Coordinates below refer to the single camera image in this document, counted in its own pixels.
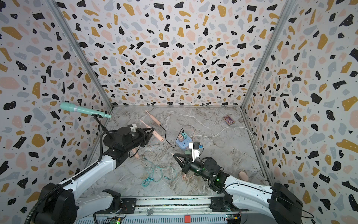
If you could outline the mint green microphone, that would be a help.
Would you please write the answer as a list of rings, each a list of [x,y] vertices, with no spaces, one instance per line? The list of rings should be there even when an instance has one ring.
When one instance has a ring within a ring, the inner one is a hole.
[[[109,118],[109,119],[112,117],[110,114],[106,114],[105,112],[88,109],[68,102],[62,102],[60,104],[60,108],[65,111],[83,113],[87,115],[98,114],[104,118]]]

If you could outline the teal plug adapter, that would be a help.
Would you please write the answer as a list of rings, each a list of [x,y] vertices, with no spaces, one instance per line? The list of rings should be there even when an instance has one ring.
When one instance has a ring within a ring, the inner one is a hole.
[[[188,137],[186,132],[181,133],[181,135],[183,136],[184,139],[186,139]]]

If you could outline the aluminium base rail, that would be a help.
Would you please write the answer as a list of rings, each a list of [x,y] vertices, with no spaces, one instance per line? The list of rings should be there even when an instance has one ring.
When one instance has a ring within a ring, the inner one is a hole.
[[[289,214],[260,206],[230,208],[227,196],[81,198],[55,211],[56,224],[290,224]]]

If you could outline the light blue power strip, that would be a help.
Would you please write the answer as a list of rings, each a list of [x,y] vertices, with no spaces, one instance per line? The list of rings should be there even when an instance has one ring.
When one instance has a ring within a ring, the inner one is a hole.
[[[181,150],[188,150],[189,149],[189,143],[193,142],[193,140],[190,137],[187,137],[186,139],[184,139],[183,141],[180,141],[179,139],[176,140],[176,144],[177,146],[181,149]]]

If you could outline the black microphone stand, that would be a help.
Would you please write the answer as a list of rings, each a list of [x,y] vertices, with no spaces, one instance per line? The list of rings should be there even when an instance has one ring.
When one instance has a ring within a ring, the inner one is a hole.
[[[118,145],[118,142],[116,140],[117,136],[117,130],[108,130],[99,119],[102,119],[103,116],[95,113],[91,115],[99,124],[103,131],[103,135],[100,138],[100,147],[106,146],[106,147],[116,147]]]

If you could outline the small colourful card box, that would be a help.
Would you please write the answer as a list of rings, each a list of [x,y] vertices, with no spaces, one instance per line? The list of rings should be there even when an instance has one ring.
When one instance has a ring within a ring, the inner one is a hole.
[[[224,116],[223,119],[228,126],[235,124],[235,121],[229,115]]]

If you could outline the pink round cap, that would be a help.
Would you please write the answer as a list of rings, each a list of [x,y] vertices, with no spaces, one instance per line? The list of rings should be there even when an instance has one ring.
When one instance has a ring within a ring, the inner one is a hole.
[[[248,175],[247,175],[245,172],[243,172],[243,171],[240,171],[240,172],[239,172],[239,178],[240,178],[241,180],[245,181],[245,182],[248,182],[248,181],[249,181]]]

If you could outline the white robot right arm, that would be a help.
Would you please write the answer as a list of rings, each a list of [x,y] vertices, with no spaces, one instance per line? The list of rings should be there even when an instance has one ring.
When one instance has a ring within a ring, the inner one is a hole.
[[[209,188],[223,194],[223,203],[231,211],[246,209],[275,219],[278,224],[300,224],[303,203],[284,185],[258,185],[237,179],[224,172],[214,158],[192,159],[188,154],[174,154],[184,174],[193,172],[208,182]]]

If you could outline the pink plug adapter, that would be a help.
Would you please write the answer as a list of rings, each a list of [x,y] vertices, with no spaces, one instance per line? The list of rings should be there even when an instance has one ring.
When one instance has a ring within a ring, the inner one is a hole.
[[[184,140],[184,137],[180,134],[177,139],[182,142]]]

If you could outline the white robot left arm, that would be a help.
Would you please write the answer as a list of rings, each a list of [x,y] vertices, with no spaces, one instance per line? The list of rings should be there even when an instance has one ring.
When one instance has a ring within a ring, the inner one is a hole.
[[[99,211],[115,214],[125,210],[121,194],[105,189],[88,199],[80,196],[95,182],[118,168],[130,151],[144,148],[153,136],[154,128],[121,127],[118,130],[103,132],[100,139],[110,136],[112,143],[107,151],[100,141],[100,155],[96,162],[58,184],[49,183],[41,191],[37,203],[25,219],[26,224],[73,224],[88,215]]]

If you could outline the black corrugated conduit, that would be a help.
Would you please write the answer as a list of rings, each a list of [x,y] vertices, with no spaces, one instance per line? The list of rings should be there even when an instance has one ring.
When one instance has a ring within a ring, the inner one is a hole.
[[[99,154],[99,158],[98,158],[98,160],[96,162],[94,162],[93,164],[89,165],[86,169],[80,171],[79,173],[77,173],[76,175],[70,177],[69,179],[62,181],[61,183],[58,183],[57,185],[55,185],[55,187],[53,187],[50,191],[48,191],[44,195],[40,195],[38,201],[36,202],[36,204],[33,206],[33,208],[28,213],[24,224],[30,224],[30,222],[32,221],[32,218],[34,217],[34,214],[35,214],[36,210],[39,208],[39,206],[46,199],[48,199],[49,197],[51,197],[52,195],[57,193],[63,187],[73,183],[75,180],[79,179],[85,173],[89,172],[91,169],[95,168],[96,166],[98,166],[100,164],[100,162],[102,160],[102,157],[103,157],[103,136],[104,135],[109,135],[110,133],[114,133],[114,132],[116,132],[116,130],[104,131],[104,132],[102,132],[100,134],[100,137],[99,137],[99,140],[100,140],[100,143],[99,143],[99,145],[100,145],[100,154]],[[44,192],[45,188],[46,188],[46,186],[42,189],[40,194],[42,194]]]

